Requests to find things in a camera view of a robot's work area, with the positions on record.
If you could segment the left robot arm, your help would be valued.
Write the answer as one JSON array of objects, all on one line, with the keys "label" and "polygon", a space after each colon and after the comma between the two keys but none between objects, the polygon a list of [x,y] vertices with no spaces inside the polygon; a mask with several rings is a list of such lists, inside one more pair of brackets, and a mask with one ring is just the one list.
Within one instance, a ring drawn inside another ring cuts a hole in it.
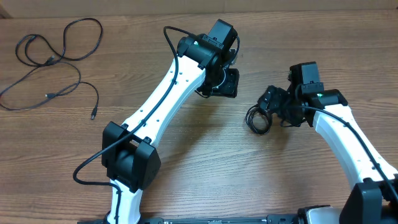
[{"label": "left robot arm", "polygon": [[192,93],[204,98],[234,98],[239,72],[231,68],[239,42],[231,24],[219,19],[208,34],[186,32],[157,88],[123,124],[108,123],[103,131],[101,163],[113,188],[105,223],[138,223],[142,193],[161,165],[157,152],[165,129]]}]

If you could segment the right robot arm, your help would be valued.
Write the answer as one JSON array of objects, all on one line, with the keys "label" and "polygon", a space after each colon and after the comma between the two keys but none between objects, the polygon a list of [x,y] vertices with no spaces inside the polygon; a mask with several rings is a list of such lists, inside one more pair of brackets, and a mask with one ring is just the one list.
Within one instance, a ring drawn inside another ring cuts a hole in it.
[{"label": "right robot arm", "polygon": [[397,223],[397,169],[377,152],[358,126],[348,101],[326,90],[316,62],[289,68],[290,85],[270,85],[257,101],[267,119],[276,114],[288,127],[308,123],[325,140],[348,179],[351,193],[343,208],[300,208],[292,223]]}]

